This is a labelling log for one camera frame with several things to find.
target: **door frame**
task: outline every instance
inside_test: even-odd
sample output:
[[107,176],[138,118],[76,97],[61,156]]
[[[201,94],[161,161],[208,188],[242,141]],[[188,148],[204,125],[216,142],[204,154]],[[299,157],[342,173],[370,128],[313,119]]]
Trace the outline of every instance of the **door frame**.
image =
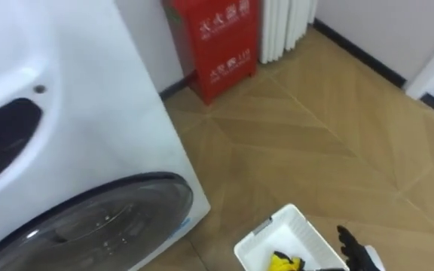
[[420,99],[426,94],[426,85],[434,78],[434,56],[425,65],[421,72],[412,80],[405,84],[406,95],[413,99]]

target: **white wall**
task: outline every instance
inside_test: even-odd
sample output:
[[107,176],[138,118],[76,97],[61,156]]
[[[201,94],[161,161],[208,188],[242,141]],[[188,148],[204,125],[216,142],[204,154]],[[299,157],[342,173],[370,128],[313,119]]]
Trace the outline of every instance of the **white wall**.
[[115,2],[157,91],[183,79],[161,0]]
[[434,1],[320,0],[316,17],[407,80],[434,55]]

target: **white radiator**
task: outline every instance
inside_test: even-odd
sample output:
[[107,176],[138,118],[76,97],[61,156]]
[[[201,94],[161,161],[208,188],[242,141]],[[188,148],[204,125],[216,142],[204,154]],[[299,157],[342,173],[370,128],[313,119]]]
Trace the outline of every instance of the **white radiator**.
[[314,21],[317,0],[261,0],[261,53],[259,61],[278,60]]

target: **fire extinguisher cabinet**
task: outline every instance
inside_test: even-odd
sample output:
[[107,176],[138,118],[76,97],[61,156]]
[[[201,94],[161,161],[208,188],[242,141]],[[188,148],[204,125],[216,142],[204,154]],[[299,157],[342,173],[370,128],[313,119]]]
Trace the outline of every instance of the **fire extinguisher cabinet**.
[[164,0],[182,68],[209,105],[257,68],[258,0]]

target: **washing machine door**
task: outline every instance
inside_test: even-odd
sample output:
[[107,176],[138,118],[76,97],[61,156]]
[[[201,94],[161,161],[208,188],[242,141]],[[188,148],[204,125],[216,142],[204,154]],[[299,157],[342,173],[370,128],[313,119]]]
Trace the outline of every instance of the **washing machine door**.
[[184,221],[192,191],[172,173],[123,178],[76,196],[0,242],[0,271],[128,270]]

